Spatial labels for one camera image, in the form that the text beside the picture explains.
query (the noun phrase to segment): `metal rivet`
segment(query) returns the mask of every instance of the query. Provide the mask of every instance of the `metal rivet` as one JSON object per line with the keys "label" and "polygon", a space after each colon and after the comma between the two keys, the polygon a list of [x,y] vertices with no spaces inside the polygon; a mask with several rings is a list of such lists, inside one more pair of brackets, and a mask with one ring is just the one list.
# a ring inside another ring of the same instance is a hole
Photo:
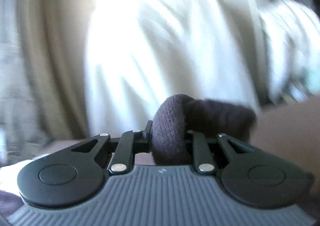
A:
{"label": "metal rivet", "polygon": [[111,170],[114,172],[122,172],[127,169],[125,164],[114,164],[111,166]]}
{"label": "metal rivet", "polygon": [[214,170],[214,165],[211,165],[211,164],[201,164],[199,165],[199,170],[202,171],[202,172],[211,172]]}

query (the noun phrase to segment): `white logo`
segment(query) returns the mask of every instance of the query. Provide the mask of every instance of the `white logo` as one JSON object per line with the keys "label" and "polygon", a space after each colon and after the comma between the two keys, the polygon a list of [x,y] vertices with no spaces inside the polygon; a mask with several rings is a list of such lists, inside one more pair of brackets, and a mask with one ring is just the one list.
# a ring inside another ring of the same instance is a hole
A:
{"label": "white logo", "polygon": [[167,172],[166,169],[161,169],[161,170],[158,170],[158,171],[159,171],[159,173],[165,173],[165,172]]}

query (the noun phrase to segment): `black object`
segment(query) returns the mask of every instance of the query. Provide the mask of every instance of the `black object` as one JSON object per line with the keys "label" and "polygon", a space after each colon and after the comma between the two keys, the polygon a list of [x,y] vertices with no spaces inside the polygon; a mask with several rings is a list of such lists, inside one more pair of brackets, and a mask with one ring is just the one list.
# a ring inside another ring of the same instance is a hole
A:
{"label": "black object", "polygon": [[[31,206],[44,208],[74,206],[92,198],[110,177],[132,171],[135,154],[150,152],[151,125],[149,121],[144,131],[128,131],[121,138],[97,135],[35,160],[18,175],[21,196]],[[214,139],[187,132],[185,143],[194,173],[214,176],[231,198],[247,206],[288,206],[310,186],[298,166],[228,135]],[[124,169],[112,169],[119,164]]]}

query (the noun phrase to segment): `silver pin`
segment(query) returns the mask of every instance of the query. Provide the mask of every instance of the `silver pin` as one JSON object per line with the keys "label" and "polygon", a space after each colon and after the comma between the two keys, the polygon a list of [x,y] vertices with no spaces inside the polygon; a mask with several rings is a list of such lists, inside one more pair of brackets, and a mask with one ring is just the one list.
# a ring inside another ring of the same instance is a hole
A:
{"label": "silver pin", "polygon": [[124,171],[126,169],[127,169],[127,166],[125,164],[121,164],[121,163],[114,164],[114,165],[111,166],[111,170],[113,172],[122,172],[122,171]]}
{"label": "silver pin", "polygon": [[199,165],[198,168],[201,172],[211,172],[214,170],[214,165],[205,163],[205,164]]}

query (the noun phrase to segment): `ribbed surface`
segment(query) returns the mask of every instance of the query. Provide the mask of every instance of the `ribbed surface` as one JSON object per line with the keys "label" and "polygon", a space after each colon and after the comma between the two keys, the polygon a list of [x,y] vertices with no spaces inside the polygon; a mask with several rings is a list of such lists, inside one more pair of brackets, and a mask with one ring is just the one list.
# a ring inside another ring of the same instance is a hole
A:
{"label": "ribbed surface", "polygon": [[93,199],[64,210],[23,206],[9,221],[17,226],[306,226],[315,220],[297,206],[278,210],[246,207],[226,196],[212,177],[188,166],[136,166],[111,177]]}

